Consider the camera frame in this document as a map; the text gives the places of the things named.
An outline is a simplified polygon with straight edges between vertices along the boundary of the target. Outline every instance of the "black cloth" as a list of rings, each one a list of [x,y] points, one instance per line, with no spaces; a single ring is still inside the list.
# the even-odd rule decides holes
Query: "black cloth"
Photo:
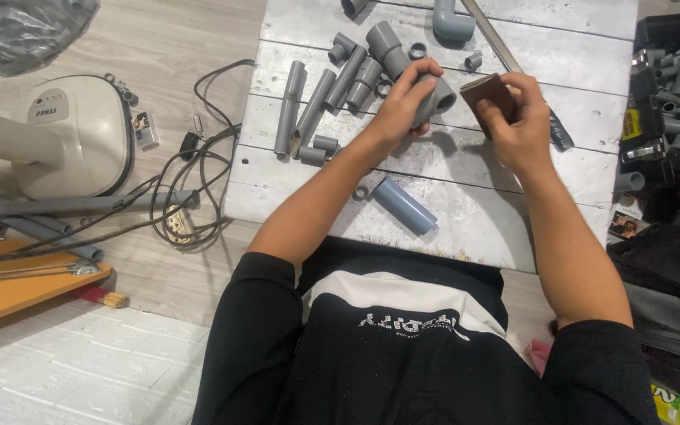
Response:
[[[453,310],[321,294],[302,326],[294,283],[288,262],[242,257],[214,315],[193,425],[659,423],[640,346],[620,323],[561,329],[540,380]]]

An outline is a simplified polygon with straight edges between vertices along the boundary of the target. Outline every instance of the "person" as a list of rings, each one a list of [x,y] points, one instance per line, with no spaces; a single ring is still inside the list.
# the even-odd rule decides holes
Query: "person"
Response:
[[[412,62],[369,125],[254,237],[214,315],[192,424],[659,423],[626,292],[554,170],[534,78],[500,77],[515,124],[489,101],[477,108],[524,189],[557,315],[541,379],[505,341],[498,269],[327,237],[360,179],[429,130],[410,130],[434,87],[415,83],[423,72],[443,74]]]

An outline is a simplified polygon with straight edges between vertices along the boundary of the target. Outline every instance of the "plastic bag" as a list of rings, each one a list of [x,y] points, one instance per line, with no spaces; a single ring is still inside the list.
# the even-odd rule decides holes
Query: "plastic bag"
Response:
[[[0,76],[44,66],[73,40],[98,0],[0,0]]]

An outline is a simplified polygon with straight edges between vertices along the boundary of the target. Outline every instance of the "laminate floor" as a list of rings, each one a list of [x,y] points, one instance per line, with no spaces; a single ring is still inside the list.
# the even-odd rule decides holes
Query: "laminate floor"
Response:
[[[185,132],[193,127],[193,115],[203,118],[206,132],[224,124],[204,108],[193,93],[193,84],[207,72],[242,58],[254,58],[266,0],[103,0],[89,28],[52,63],[11,78],[0,77],[0,115],[8,116],[15,99],[34,85],[71,74],[111,72],[126,82],[140,103],[136,111],[152,114],[161,140],[159,148],[140,152],[125,193],[160,171],[177,152]],[[668,0],[647,0],[647,11],[670,11]],[[207,98],[233,122],[240,122],[245,107],[251,70],[241,67],[218,77]],[[229,157],[231,142],[214,151]],[[172,171],[179,169],[175,165]],[[222,169],[210,161],[207,176]],[[196,188],[199,176],[192,172],[185,188]],[[213,187],[220,197],[226,179]],[[8,163],[0,161],[0,191],[20,197]],[[210,222],[214,209],[204,200],[191,212],[198,225]],[[96,236],[145,220],[146,213],[123,213],[96,225]],[[77,224],[78,217],[68,218]],[[186,322],[210,326],[214,310],[234,266],[258,225],[234,222],[205,249],[180,252],[161,241],[150,228],[133,231],[100,244],[105,261],[115,268],[108,285],[131,297],[131,305]],[[508,341],[522,351],[534,337],[549,340],[552,320],[534,275],[504,272],[504,300],[511,315]]]

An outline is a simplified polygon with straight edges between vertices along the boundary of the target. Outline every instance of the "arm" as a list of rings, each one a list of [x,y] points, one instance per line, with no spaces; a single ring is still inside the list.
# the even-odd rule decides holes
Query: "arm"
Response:
[[[550,108],[536,80],[510,72],[520,121],[509,125],[500,109],[483,100],[479,114],[490,127],[500,162],[524,188],[534,234],[537,271],[560,327],[604,319],[632,327],[628,298],[604,248],[584,222],[550,157]]]
[[[434,80],[413,85],[422,72],[440,76],[432,59],[412,62],[393,86],[369,125],[305,185],[272,213],[256,234],[249,252],[266,253],[301,264],[322,243],[362,177],[382,162],[406,134],[422,135],[424,123],[411,130],[419,103],[433,89]]]

